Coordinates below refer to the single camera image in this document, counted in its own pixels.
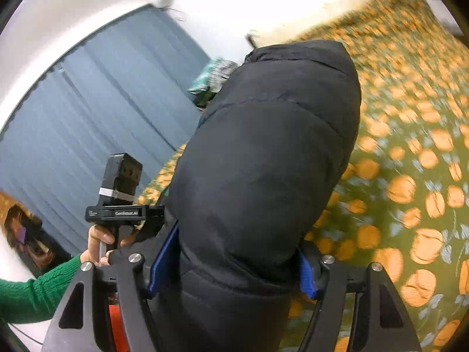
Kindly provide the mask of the left hand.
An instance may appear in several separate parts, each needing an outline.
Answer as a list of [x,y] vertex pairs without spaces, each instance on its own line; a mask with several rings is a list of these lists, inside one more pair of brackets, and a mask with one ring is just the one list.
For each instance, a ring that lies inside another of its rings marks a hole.
[[109,265],[112,250],[107,250],[115,242],[115,236],[109,229],[101,225],[94,224],[88,231],[87,249],[81,253],[79,260],[81,263],[91,262],[94,265]]

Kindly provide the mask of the green sweater left forearm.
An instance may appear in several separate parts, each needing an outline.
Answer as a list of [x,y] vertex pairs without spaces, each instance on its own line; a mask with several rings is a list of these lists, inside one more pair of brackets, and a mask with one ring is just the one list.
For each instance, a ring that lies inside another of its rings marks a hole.
[[25,324],[53,318],[80,265],[79,256],[76,256],[37,279],[25,282],[1,280],[1,320]]

